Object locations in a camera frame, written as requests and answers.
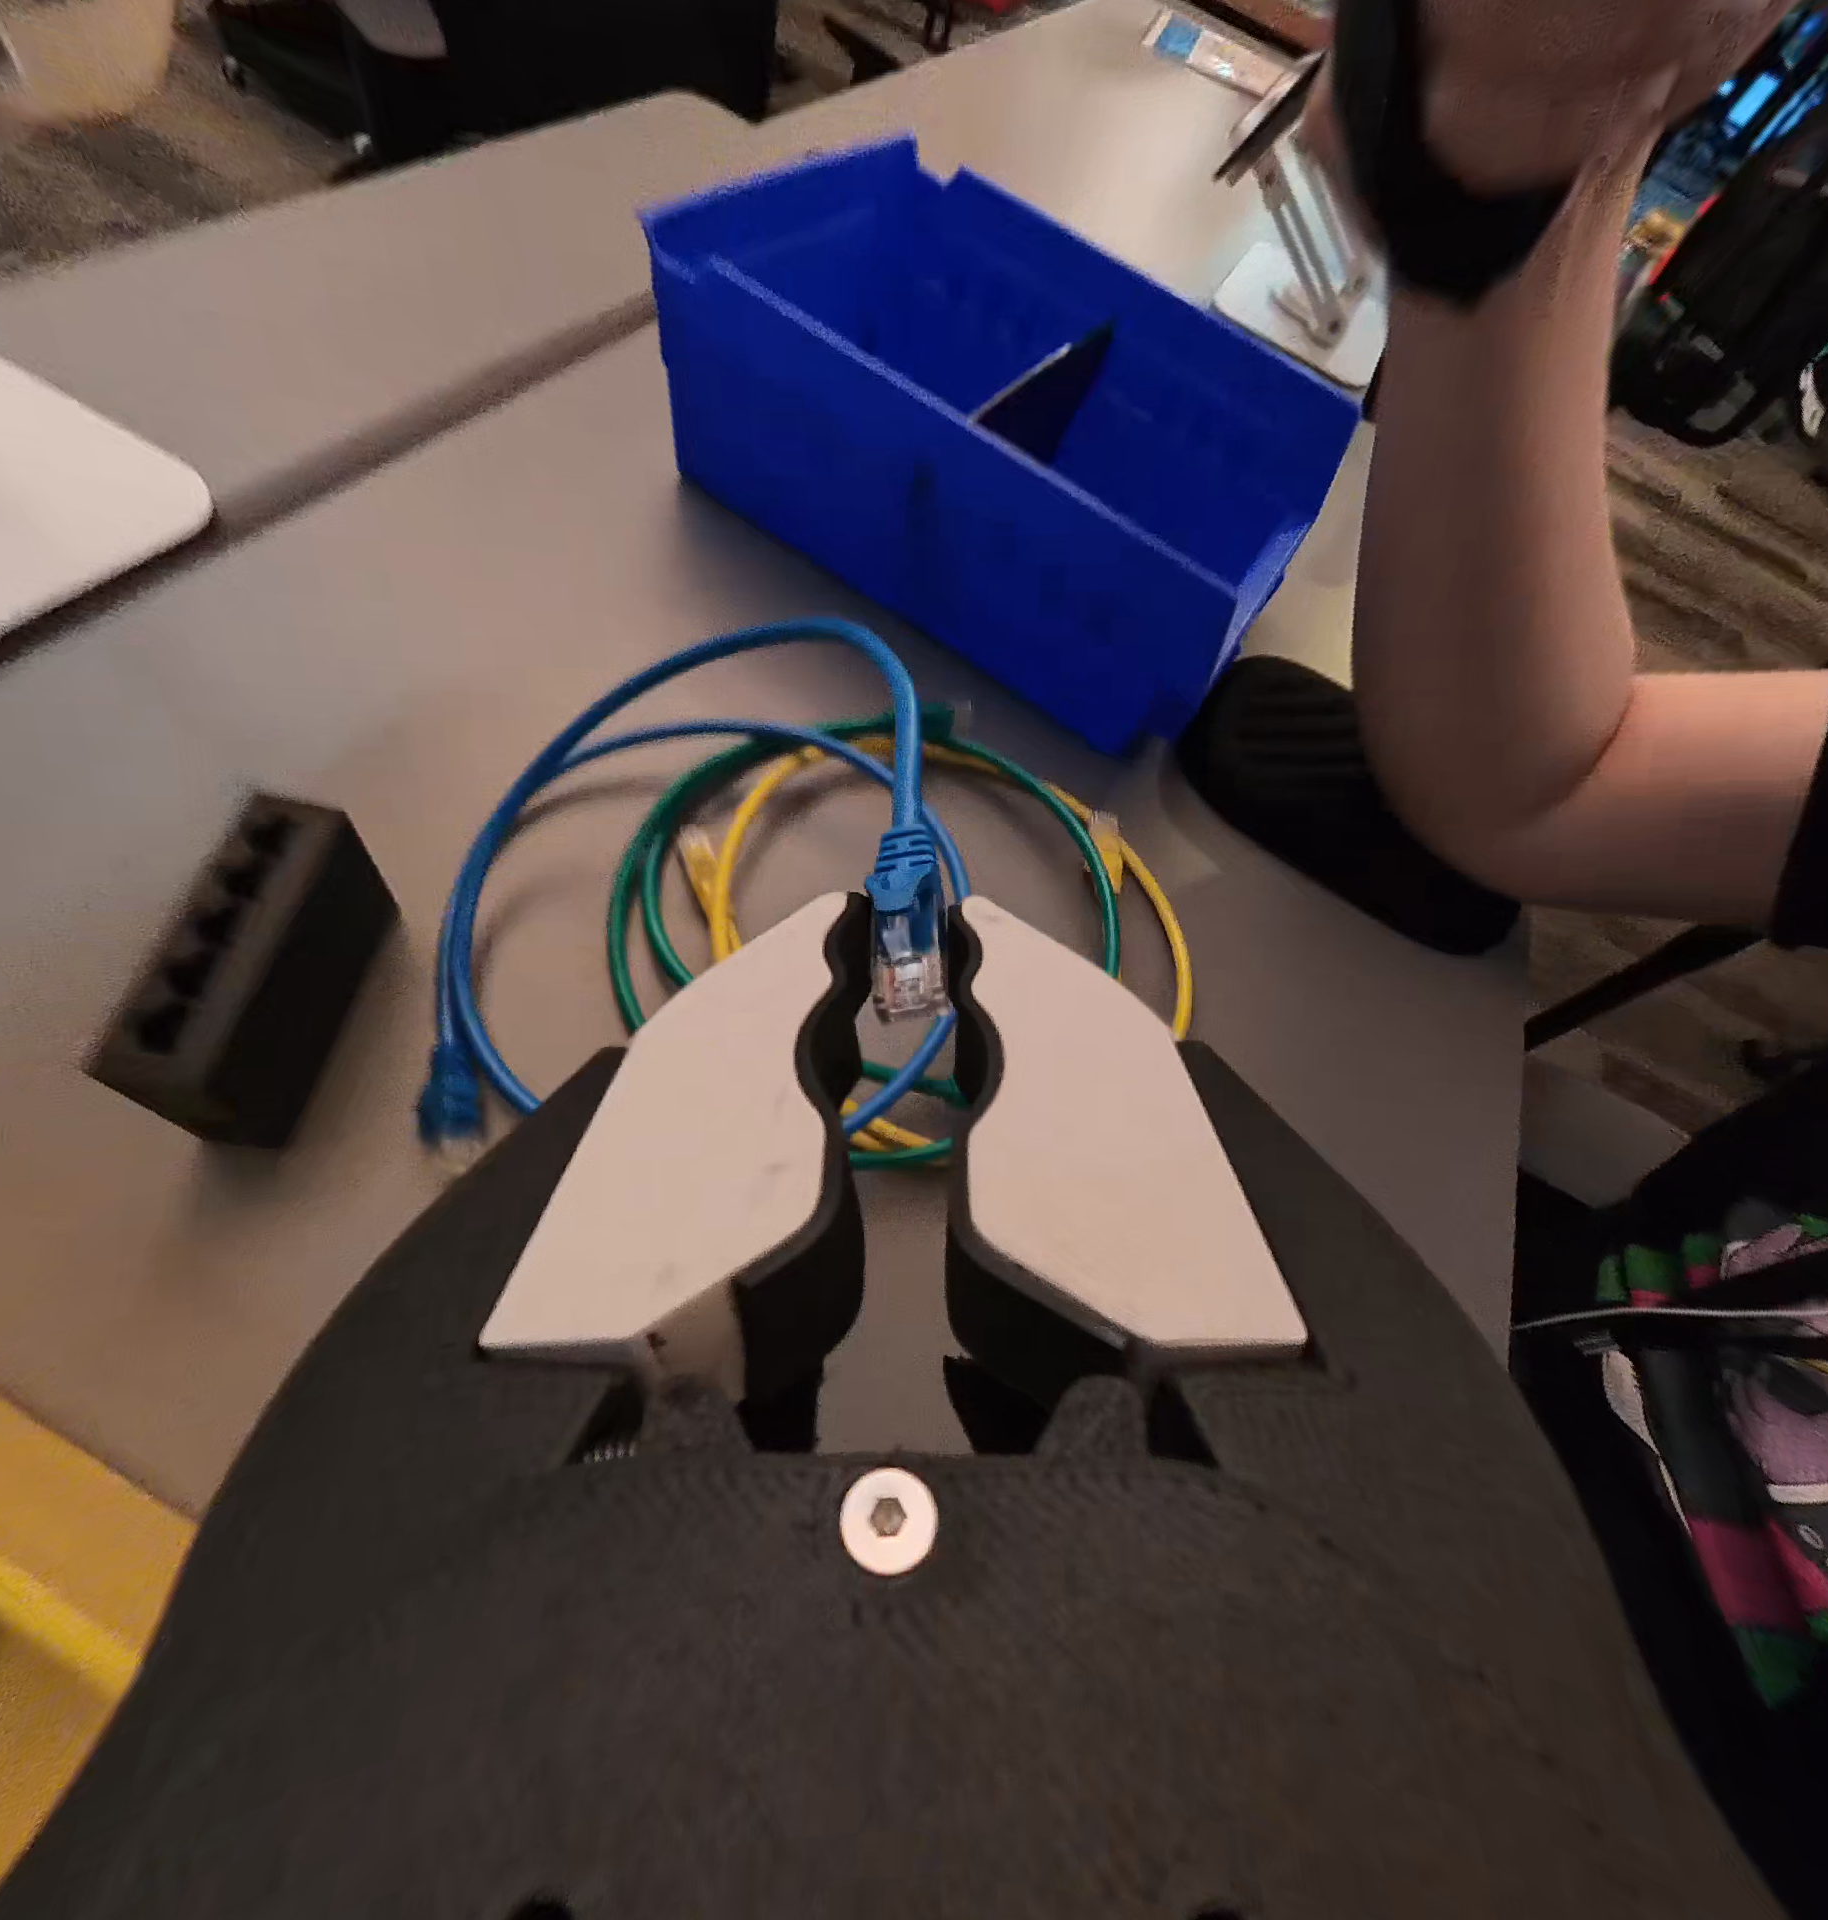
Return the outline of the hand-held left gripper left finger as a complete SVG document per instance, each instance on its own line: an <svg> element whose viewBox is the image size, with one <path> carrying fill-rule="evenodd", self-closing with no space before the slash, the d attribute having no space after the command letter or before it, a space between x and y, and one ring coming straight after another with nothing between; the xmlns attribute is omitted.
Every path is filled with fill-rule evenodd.
<svg viewBox="0 0 1828 1920"><path fill-rule="evenodd" d="M578 1376L638 1423L718 1395L756 1450L814 1450L864 1295L843 1130L871 906L826 893L675 993L614 1059L485 1313L512 1395Z"/></svg>

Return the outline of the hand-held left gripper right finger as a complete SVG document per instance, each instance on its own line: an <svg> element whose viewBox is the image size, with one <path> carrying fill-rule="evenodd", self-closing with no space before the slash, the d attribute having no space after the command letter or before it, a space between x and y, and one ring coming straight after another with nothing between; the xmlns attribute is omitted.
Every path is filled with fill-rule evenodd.
<svg viewBox="0 0 1828 1920"><path fill-rule="evenodd" d="M945 1358L970 1450L1035 1450L1084 1382L1136 1450L1218 1450L1216 1397L1295 1397L1311 1333L1197 1066L1119 978L993 899L952 913Z"/></svg>

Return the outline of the black network switch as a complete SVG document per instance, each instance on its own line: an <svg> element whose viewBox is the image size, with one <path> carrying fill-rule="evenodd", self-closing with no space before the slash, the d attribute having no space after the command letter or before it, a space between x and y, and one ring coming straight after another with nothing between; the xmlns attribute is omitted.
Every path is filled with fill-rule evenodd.
<svg viewBox="0 0 1828 1920"><path fill-rule="evenodd" d="M280 1153L395 927L398 900L343 808L252 792L85 1073L207 1147Z"/></svg>

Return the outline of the blue plastic bin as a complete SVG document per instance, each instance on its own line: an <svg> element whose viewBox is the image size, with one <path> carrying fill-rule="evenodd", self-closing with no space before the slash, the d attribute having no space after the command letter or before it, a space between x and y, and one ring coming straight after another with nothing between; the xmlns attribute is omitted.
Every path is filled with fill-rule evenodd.
<svg viewBox="0 0 1828 1920"><path fill-rule="evenodd" d="M918 141L641 215L677 469L1096 752L1191 723L1359 403Z"/></svg>

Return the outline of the yellow plastic bin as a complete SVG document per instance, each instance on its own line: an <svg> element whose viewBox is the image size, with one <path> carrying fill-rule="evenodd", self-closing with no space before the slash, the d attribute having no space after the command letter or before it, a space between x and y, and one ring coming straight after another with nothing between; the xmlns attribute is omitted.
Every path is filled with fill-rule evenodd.
<svg viewBox="0 0 1828 1920"><path fill-rule="evenodd" d="M134 1687L194 1531L0 1397L0 1883Z"/></svg>

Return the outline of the person's right forearm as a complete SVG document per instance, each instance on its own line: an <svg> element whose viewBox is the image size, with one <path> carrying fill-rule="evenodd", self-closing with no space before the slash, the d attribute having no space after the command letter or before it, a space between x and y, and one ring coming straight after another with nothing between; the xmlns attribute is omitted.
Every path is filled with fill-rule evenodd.
<svg viewBox="0 0 1828 1920"><path fill-rule="evenodd" d="M1603 429L1648 153L1637 136L1593 162L1478 306L1392 293L1355 708L1392 814L1478 884L1766 930L1828 737L1828 672L1637 672Z"/></svg>

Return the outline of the person's right hand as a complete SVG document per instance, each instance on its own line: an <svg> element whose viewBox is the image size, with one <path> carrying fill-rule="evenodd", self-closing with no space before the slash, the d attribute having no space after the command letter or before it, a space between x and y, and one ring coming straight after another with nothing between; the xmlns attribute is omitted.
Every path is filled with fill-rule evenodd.
<svg viewBox="0 0 1828 1920"><path fill-rule="evenodd" d="M1425 146L1479 192L1642 155L1727 81L1786 4L1420 4Z"/></svg>

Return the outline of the black board metal stand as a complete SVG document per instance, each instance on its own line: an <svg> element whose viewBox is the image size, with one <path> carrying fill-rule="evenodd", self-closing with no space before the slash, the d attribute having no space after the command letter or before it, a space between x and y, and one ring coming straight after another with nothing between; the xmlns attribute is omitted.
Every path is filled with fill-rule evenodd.
<svg viewBox="0 0 1828 1920"><path fill-rule="evenodd" d="M1304 129L1320 68L1320 53L1295 62L1216 170L1216 183L1258 197L1263 228L1213 309L1367 411L1386 346L1386 273Z"/></svg>

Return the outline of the blue white paper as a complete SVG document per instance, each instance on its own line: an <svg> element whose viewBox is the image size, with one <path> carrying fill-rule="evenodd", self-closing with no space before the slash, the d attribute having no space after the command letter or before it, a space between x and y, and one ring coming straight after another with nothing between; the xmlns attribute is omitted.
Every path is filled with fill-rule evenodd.
<svg viewBox="0 0 1828 1920"><path fill-rule="evenodd" d="M1245 33L1216 30L1178 9L1159 9L1146 21L1140 49L1253 104L1276 93L1304 68L1298 56L1263 48Z"/></svg>

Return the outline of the black backpack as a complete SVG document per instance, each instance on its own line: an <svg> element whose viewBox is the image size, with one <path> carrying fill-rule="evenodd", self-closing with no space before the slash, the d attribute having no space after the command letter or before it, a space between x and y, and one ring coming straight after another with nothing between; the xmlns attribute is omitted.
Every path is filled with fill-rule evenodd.
<svg viewBox="0 0 1828 1920"><path fill-rule="evenodd" d="M1707 201L1632 299L1610 411L1707 452L1795 398L1828 347L1828 93Z"/></svg>

